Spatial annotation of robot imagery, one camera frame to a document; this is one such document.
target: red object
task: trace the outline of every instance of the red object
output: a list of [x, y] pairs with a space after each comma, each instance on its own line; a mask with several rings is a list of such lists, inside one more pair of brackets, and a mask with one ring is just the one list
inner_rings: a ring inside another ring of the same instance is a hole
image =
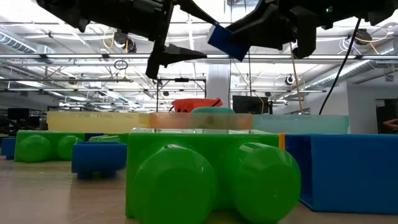
[[182, 99], [172, 102], [176, 113], [191, 113], [193, 109], [206, 106], [222, 106], [220, 98], [216, 99]]

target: white pillar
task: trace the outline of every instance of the white pillar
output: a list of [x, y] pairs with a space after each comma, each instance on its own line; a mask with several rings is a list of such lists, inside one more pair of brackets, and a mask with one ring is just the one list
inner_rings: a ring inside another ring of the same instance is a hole
[[219, 97], [223, 102], [222, 107], [230, 108], [230, 82], [229, 65], [209, 65], [206, 86], [207, 98], [215, 99]]

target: blue plastic block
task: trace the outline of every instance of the blue plastic block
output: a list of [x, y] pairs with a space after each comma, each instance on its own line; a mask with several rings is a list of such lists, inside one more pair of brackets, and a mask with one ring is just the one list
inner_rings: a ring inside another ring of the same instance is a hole
[[89, 179], [94, 172], [116, 176], [126, 166], [127, 145], [119, 142], [78, 142], [72, 150], [72, 172]]
[[244, 56], [248, 53], [249, 45], [231, 45], [229, 39], [232, 36], [232, 32], [224, 27], [217, 25], [212, 26], [208, 34], [208, 44], [217, 49], [225, 52], [232, 58], [236, 58], [240, 62], [243, 61]]
[[286, 135], [302, 175], [300, 201], [317, 212], [398, 214], [398, 136]]
[[91, 137], [96, 137], [96, 136], [103, 136], [104, 133], [86, 133], [85, 134], [85, 141], [90, 140]]
[[4, 138], [1, 143], [1, 156], [14, 159], [16, 138]]

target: blue block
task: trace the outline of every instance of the blue block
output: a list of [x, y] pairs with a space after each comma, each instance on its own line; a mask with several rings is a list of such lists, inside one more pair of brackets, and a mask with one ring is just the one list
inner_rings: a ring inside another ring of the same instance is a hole
[[217, 49], [225, 52], [232, 58], [236, 58], [240, 62], [243, 61], [244, 56], [248, 53], [249, 45], [231, 45], [229, 39], [232, 36], [232, 32], [224, 27], [217, 25], [211, 27], [208, 34], [208, 44]]
[[16, 138], [4, 138], [1, 143], [1, 155], [6, 159], [14, 159]]
[[398, 214], [398, 136], [286, 135], [302, 175], [300, 201], [317, 212]]
[[91, 137], [96, 137], [96, 136], [103, 136], [104, 133], [86, 133], [85, 134], [85, 141], [90, 140]]
[[72, 172], [89, 179], [93, 172], [116, 176], [126, 166], [127, 145], [119, 142], [78, 142], [72, 149]]

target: wooden table surface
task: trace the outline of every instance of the wooden table surface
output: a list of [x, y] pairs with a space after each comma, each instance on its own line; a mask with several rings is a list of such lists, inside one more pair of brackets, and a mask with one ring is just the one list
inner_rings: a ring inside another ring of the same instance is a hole
[[[76, 179], [70, 162], [25, 164], [0, 160], [0, 223], [138, 223], [124, 216], [124, 171], [113, 180]], [[231, 212], [207, 224], [246, 223]], [[281, 224], [398, 223], [398, 216], [315, 213], [298, 203]]]

